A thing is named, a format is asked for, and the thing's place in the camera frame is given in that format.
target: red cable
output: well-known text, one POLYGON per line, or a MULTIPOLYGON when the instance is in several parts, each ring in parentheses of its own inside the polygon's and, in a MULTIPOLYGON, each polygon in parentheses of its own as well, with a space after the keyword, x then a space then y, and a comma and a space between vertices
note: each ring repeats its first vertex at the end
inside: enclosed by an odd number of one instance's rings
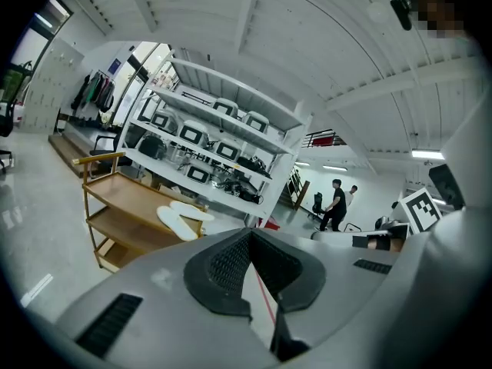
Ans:
POLYGON ((271 310, 270 304, 268 303, 267 295, 265 294, 264 289, 263 289, 263 282, 260 279, 260 275, 258 274, 258 271, 256 269, 254 271, 256 272, 256 277, 258 278, 258 283, 260 284, 260 289, 261 289, 261 293, 263 294, 264 302, 265 302, 265 304, 267 304, 268 313, 270 313, 271 320, 273 321, 273 323, 275 325, 274 312, 271 310))

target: white insole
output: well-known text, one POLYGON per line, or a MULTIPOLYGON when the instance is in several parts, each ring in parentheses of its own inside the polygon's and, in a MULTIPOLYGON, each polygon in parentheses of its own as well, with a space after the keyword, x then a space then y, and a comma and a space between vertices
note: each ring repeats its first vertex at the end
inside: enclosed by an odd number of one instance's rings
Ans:
POLYGON ((174 209, 168 206, 160 206, 157 208, 157 216, 183 241, 193 241, 198 238, 198 235, 174 209))
POLYGON ((215 219, 214 215, 202 212, 193 205, 185 204, 184 202, 171 201, 169 206, 177 211, 181 216, 192 218, 193 220, 212 221, 215 219))

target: shelf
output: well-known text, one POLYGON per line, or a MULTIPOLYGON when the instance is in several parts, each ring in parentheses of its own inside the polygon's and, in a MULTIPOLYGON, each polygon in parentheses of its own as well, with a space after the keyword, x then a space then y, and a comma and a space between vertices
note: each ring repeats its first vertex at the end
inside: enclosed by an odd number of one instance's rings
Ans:
POLYGON ((138 253, 121 246, 111 239, 105 239, 95 254, 99 257, 101 265, 111 272, 116 272, 140 257, 138 253))
POLYGON ((255 111, 266 117, 270 124, 282 131, 304 124, 295 113, 273 98, 228 75, 190 61, 170 58, 183 85, 190 86, 217 98, 236 102, 243 111, 255 111))
POLYGON ((114 242, 147 254, 183 241, 173 233, 165 233, 126 218, 121 212, 112 208, 103 208, 93 214, 87 223, 114 242))
MULTIPOLYGON (((173 198, 167 197, 159 193, 159 191, 144 186, 118 172, 90 181, 84 184, 83 187, 100 202, 125 213, 128 218, 150 228, 171 233, 171 230, 159 220, 157 208, 169 206, 171 201, 174 200, 173 198)), ((184 221, 193 231, 200 235, 201 221, 189 218, 184 218, 184 221)))
POLYGON ((183 111, 189 115, 193 115, 196 118, 206 121, 211 125, 214 125, 227 133, 246 141, 257 148, 261 148, 272 155, 290 154, 294 152, 284 144, 269 138, 266 134, 255 130, 254 128, 246 125, 242 121, 232 118, 226 114, 193 101, 190 98, 183 97, 172 91, 158 88, 156 86, 149 86, 149 89, 154 91, 159 97, 166 103, 166 105, 183 111))
POLYGON ((195 193, 202 195, 211 201, 220 202, 221 204, 238 209, 239 211, 243 211, 247 214, 253 214, 262 218, 266 216, 265 212, 261 208, 261 205, 241 200, 239 197, 228 194, 220 188, 215 188, 211 184, 202 184, 192 181, 191 179, 186 178, 180 171, 177 171, 177 168, 169 162, 155 160, 143 155, 136 149, 118 149, 118 151, 120 150, 126 153, 126 157, 130 158, 137 164, 140 164, 142 167, 145 167, 148 170, 153 171, 154 173, 169 179, 170 181, 173 181, 177 185, 194 191, 195 193))
POLYGON ((262 181, 271 182, 271 178, 269 178, 267 176, 263 176, 262 174, 258 174, 257 172, 254 172, 250 169, 247 169, 247 168, 237 164, 236 162, 234 162, 232 160, 228 160, 228 159, 223 158, 219 155, 216 155, 215 153, 212 153, 211 151, 206 151, 205 149, 200 148, 199 146, 192 144, 191 142, 188 142, 188 141, 184 140, 183 138, 179 138, 179 137, 176 137, 175 135, 172 135, 172 134, 169 134, 165 131, 159 130, 158 128, 156 128, 156 127, 154 127, 148 123, 144 123, 143 121, 138 121, 136 119, 132 119, 131 123, 133 125, 137 125, 139 127, 142 127, 145 130, 151 131, 154 134, 157 134, 157 135, 159 135, 163 138, 166 138, 170 141, 173 141, 173 142, 176 142, 180 145, 183 145, 186 148, 189 148, 193 151, 196 151, 197 153, 200 153, 201 155, 207 156, 213 160, 217 160, 224 165, 228 165, 229 167, 232 167, 232 168, 237 169, 241 172, 244 172, 246 175, 251 175, 252 177, 258 178, 262 181))

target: wooden cart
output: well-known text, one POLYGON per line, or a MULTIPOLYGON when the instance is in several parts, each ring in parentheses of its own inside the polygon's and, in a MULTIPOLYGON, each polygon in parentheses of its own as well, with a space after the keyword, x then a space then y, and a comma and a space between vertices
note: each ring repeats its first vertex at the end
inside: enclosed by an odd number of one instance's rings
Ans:
MULTIPOLYGON (((82 190, 86 222, 96 260, 100 268, 106 268, 111 272, 116 272, 143 254, 185 243, 157 216, 157 208, 179 200, 178 194, 175 196, 170 192, 163 194, 117 172, 118 158, 123 156, 125 153, 120 152, 73 160, 74 165, 84 166, 82 190), (90 163, 107 159, 113 159, 111 173, 88 181, 90 163), (106 206, 90 214, 88 194, 106 206), (98 245, 95 243, 92 228, 105 236, 98 245)), ((203 235, 202 221, 183 219, 198 237, 203 235)))

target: red railing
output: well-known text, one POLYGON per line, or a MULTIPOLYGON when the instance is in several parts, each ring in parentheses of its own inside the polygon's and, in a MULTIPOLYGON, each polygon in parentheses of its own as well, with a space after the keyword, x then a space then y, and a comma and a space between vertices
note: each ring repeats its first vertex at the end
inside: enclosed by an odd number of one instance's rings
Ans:
POLYGON ((346 145, 343 139, 341 139, 333 130, 323 130, 318 132, 312 132, 304 137, 302 141, 302 148, 316 148, 324 146, 338 146, 346 145))

